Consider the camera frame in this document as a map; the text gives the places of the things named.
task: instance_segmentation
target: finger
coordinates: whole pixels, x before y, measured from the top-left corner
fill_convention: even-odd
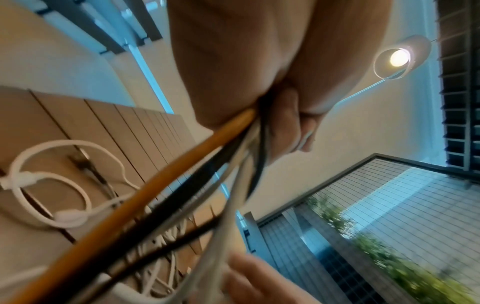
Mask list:
[[[302,152],[310,152],[313,149],[317,130],[319,129],[320,123],[322,122],[324,117],[325,114],[300,117],[300,128],[302,137],[300,143],[297,146],[297,150],[300,150]]]
[[[272,102],[269,116],[270,163],[290,153],[301,137],[299,95],[291,87],[280,90]]]
[[[228,269],[223,274],[222,290],[228,293],[235,304],[262,302],[262,294],[243,275]]]
[[[265,295],[278,292],[285,284],[286,279],[280,273],[251,254],[232,252],[228,264]]]

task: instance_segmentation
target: lamp shade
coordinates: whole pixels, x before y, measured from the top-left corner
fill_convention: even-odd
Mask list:
[[[375,75],[382,79],[402,78],[427,60],[432,43],[421,35],[410,36],[382,49],[373,62]]]

